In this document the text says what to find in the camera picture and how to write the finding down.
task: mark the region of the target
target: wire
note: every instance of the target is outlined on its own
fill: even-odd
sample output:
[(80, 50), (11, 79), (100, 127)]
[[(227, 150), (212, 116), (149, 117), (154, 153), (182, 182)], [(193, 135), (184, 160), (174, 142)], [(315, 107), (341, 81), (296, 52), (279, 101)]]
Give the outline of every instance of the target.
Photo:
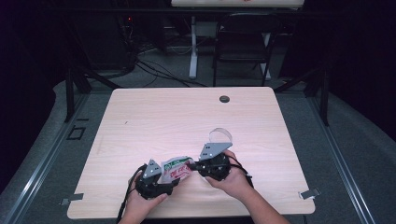
[(146, 88), (146, 87), (149, 86), (150, 84), (154, 83), (155, 80), (157, 80), (158, 76), (159, 76), (159, 75), (158, 75), (158, 72), (157, 72), (157, 75), (154, 76), (154, 79), (153, 79), (152, 81), (150, 81), (148, 84), (144, 85), (143, 88)]
[(126, 190), (124, 201), (121, 204), (119, 215), (117, 216), (116, 223), (119, 223), (121, 221), (122, 213), (123, 213), (123, 211), (125, 209), (125, 205), (126, 205), (126, 201), (128, 200), (128, 196), (134, 190), (134, 189), (131, 189), (131, 186), (132, 186), (132, 183), (134, 183), (134, 179), (136, 178), (137, 173), (139, 173), (140, 171), (146, 170), (146, 167), (147, 167), (147, 165), (144, 164), (144, 165), (140, 166), (139, 168), (137, 168), (136, 172), (134, 172), (134, 175), (129, 180), (128, 189)]
[(186, 23), (186, 26), (187, 26), (187, 28), (189, 28), (189, 31), (190, 31), (190, 33), (191, 33), (191, 27), (190, 27), (190, 25), (187, 23), (186, 18), (183, 18), (183, 21), (184, 21), (184, 23)]
[[(176, 77), (176, 76), (173, 75), (170, 71), (168, 71), (166, 68), (164, 68), (163, 66), (161, 66), (161, 65), (158, 64), (158, 63), (155, 63), (155, 62), (152, 62), (152, 61), (148, 61), (148, 60), (144, 60), (144, 61), (137, 60), (137, 62), (138, 62), (138, 63), (136, 64), (136, 66), (140, 67), (142, 70), (144, 70), (144, 71), (146, 71), (146, 72), (148, 72), (149, 74), (152, 74), (152, 75), (154, 75), (154, 76), (158, 76), (158, 77), (161, 77), (161, 78), (166, 78), (166, 79), (171, 79), (171, 80), (178, 81), (178, 82), (180, 82), (182, 85), (184, 85), (184, 86), (186, 86), (186, 87), (189, 87), (189, 86), (190, 86), (189, 84), (193, 84), (193, 85), (198, 85), (198, 86), (206, 87), (206, 85), (201, 84), (201, 83), (199, 83), (199, 82), (191, 81), (191, 80), (185, 80), (185, 79)], [(163, 69), (166, 73), (163, 72), (163, 71), (160, 71), (160, 70), (156, 69), (155, 67), (151, 66), (149, 63), (153, 63), (153, 64), (155, 64), (155, 65), (161, 67), (161, 69)], [(150, 69), (150, 70), (152, 70), (152, 71), (155, 71), (156, 74), (153, 74), (152, 72), (148, 71), (148, 69)]]
[(236, 168), (242, 170), (242, 172), (245, 173), (245, 176), (246, 176), (246, 178), (247, 178), (247, 182), (249, 183), (249, 185), (250, 185), (252, 188), (254, 188), (253, 182), (251, 181), (251, 177), (252, 177), (252, 176), (248, 173), (247, 170), (245, 170), (245, 168), (242, 167), (242, 164), (241, 164), (236, 158), (234, 158), (234, 157), (232, 157), (232, 156), (229, 156), (229, 155), (226, 155), (226, 154), (224, 154), (224, 155), (225, 155), (226, 157), (228, 157), (229, 159), (231, 158), (231, 159), (233, 159), (234, 161), (236, 161), (236, 163), (238, 163), (237, 165), (231, 163), (230, 166), (236, 167)]
[[(190, 52), (191, 50), (192, 50), (192, 47), (169, 47), (175, 54), (178, 54), (178, 55), (183, 55), (183, 54), (186, 54), (186, 53), (188, 53), (188, 52)], [(178, 48), (189, 48), (189, 49), (187, 49), (186, 51), (184, 51), (184, 52), (177, 52), (175, 49), (178, 49)]]

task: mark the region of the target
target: metal bracket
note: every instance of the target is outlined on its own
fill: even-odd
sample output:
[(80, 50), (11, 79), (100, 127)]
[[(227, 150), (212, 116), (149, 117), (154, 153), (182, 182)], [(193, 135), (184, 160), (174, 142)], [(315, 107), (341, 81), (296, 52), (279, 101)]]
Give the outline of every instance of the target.
[(72, 195), (69, 196), (68, 199), (61, 199), (61, 201), (59, 202), (59, 205), (69, 205), (70, 202), (77, 201), (77, 200), (82, 200), (83, 197), (84, 197), (83, 193), (72, 194)]
[(199, 161), (210, 160), (232, 145), (232, 143), (206, 143), (202, 149)]
[(319, 191), (319, 189), (310, 189), (307, 190), (305, 192), (298, 192), (300, 198), (302, 199), (315, 199), (315, 197), (319, 196), (321, 194), (321, 192)]
[(155, 160), (151, 159), (148, 162), (148, 167), (146, 168), (145, 173), (143, 173), (143, 178), (147, 179), (155, 175), (160, 175), (161, 173), (161, 166), (157, 164)]

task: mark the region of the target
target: human hand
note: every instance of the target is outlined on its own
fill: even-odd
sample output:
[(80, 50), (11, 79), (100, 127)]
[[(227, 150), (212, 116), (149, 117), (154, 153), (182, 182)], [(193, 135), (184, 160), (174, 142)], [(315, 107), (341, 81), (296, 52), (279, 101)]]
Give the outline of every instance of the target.
[[(233, 152), (227, 149), (224, 151), (224, 154), (231, 157), (230, 158), (231, 164), (236, 164), (236, 165), (238, 164), (233, 159), (233, 158), (236, 159), (235, 154)], [(207, 182), (209, 182), (209, 184), (212, 187), (216, 189), (224, 190), (224, 192), (226, 192), (228, 195), (230, 195), (231, 197), (237, 200), (241, 200), (244, 194), (246, 193), (246, 191), (252, 189), (252, 187), (249, 185), (247, 181), (244, 172), (236, 167), (231, 167), (230, 173), (222, 181), (215, 180), (209, 176), (206, 177), (206, 180)]]
[(141, 223), (149, 214), (149, 212), (158, 204), (162, 203), (168, 196), (166, 193), (164, 193), (153, 199), (144, 199), (142, 196), (139, 195), (137, 190), (134, 189), (135, 182), (140, 175), (141, 173), (136, 175), (131, 185), (131, 189), (133, 191), (128, 196), (125, 212), (121, 221), (119, 222), (120, 224)]

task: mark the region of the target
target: chair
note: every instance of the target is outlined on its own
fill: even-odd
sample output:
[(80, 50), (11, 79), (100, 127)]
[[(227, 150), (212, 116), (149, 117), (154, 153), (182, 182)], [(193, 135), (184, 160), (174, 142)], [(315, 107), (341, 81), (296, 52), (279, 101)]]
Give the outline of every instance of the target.
[[(221, 63), (266, 63), (262, 76), (262, 86), (268, 72), (272, 47), (277, 32), (281, 28), (280, 19), (274, 15), (259, 13), (233, 13), (218, 22), (212, 67), (213, 86), (216, 86), (218, 62)], [(269, 34), (267, 45), (264, 36)]]

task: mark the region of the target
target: black cable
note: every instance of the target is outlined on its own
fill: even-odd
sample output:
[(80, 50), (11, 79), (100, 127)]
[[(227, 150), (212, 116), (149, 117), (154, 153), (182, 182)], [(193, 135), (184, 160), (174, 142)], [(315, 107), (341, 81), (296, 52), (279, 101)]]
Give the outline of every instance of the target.
[(148, 68), (150, 68), (150, 69), (152, 69), (152, 70), (158, 71), (159, 73), (161, 73), (161, 74), (163, 74), (163, 75), (165, 75), (165, 76), (167, 76), (167, 77), (170, 77), (170, 78), (168, 78), (168, 79), (173, 79), (173, 80), (175, 80), (175, 81), (178, 81), (178, 82), (182, 83), (183, 85), (185, 85), (185, 86), (187, 86), (187, 87), (189, 87), (189, 85), (188, 85), (187, 83), (189, 83), (189, 84), (194, 84), (194, 85), (198, 85), (198, 86), (202, 86), (202, 87), (206, 87), (206, 85), (204, 85), (204, 84), (202, 84), (202, 83), (199, 83), (199, 82), (196, 82), (196, 81), (191, 81), (191, 80), (185, 80), (185, 79), (176, 77), (176, 76), (173, 75), (170, 71), (168, 71), (166, 68), (164, 68), (163, 66), (161, 66), (161, 65), (158, 64), (158, 63), (155, 63), (155, 62), (152, 62), (152, 61), (148, 61), (148, 60), (145, 60), (145, 61), (148, 62), (148, 63), (154, 63), (154, 64), (156, 64), (157, 66), (160, 66), (161, 69), (163, 69), (163, 70), (165, 70), (165, 71), (167, 72), (167, 74), (166, 74), (165, 72), (162, 72), (162, 71), (157, 70), (156, 68), (154, 68), (153, 66), (147, 64), (147, 63), (144, 62), (144, 61), (138, 60), (139, 63), (142, 63), (142, 64), (145, 65), (146, 67), (148, 67)]
[(154, 73), (150, 72), (149, 70), (147, 70), (146, 68), (142, 67), (140, 64), (137, 64), (136, 66), (138, 66), (143, 71), (145, 71), (145, 72), (147, 72), (147, 73), (149, 73), (149, 74), (151, 74), (151, 75), (153, 75), (155, 77), (161, 77), (161, 78), (165, 78), (165, 79), (172, 79), (170, 77), (163, 77), (163, 76), (160, 76), (159, 74), (154, 74)]
[(123, 201), (122, 204), (121, 204), (120, 211), (119, 211), (119, 215), (117, 216), (117, 221), (116, 221), (116, 223), (119, 223), (119, 222), (121, 221), (122, 214), (123, 214), (123, 211), (124, 211), (124, 209), (125, 209), (126, 201), (128, 200), (128, 196), (129, 196), (129, 194), (134, 190), (134, 189), (131, 189), (132, 183), (134, 183), (134, 178), (136, 177), (137, 173), (139, 173), (140, 171), (146, 170), (146, 167), (147, 167), (146, 164), (140, 166), (140, 167), (136, 170), (136, 172), (134, 172), (134, 175), (133, 175), (133, 176), (131, 177), (131, 179), (129, 180), (129, 182), (128, 182), (128, 189), (126, 190), (124, 201)]
[(131, 71), (129, 71), (129, 70), (124, 70), (124, 71), (121, 71), (121, 72), (116, 73), (116, 74), (101, 75), (101, 77), (105, 77), (107, 79), (112, 79), (112, 78), (116, 78), (116, 77), (124, 77), (124, 76), (128, 75), (130, 72)]
[(145, 87), (149, 86), (150, 84), (154, 83), (155, 80), (157, 80), (158, 76), (159, 76), (159, 75), (158, 75), (158, 72), (157, 72), (156, 76), (154, 76), (154, 79), (152, 79), (148, 84), (144, 85), (143, 88), (145, 88)]
[(247, 170), (245, 170), (245, 168), (242, 167), (242, 164), (241, 164), (236, 158), (234, 158), (234, 157), (232, 157), (232, 156), (229, 156), (229, 155), (225, 155), (225, 156), (228, 157), (229, 159), (230, 159), (230, 158), (233, 159), (234, 161), (236, 161), (236, 163), (238, 163), (237, 165), (236, 165), (236, 164), (230, 164), (230, 165), (231, 165), (232, 167), (236, 167), (236, 168), (242, 170), (242, 171), (244, 172), (246, 178), (247, 178), (247, 182), (249, 183), (249, 185), (250, 185), (252, 188), (254, 188), (254, 186), (253, 186), (253, 181), (251, 181), (251, 177), (252, 177), (252, 176), (248, 173)]

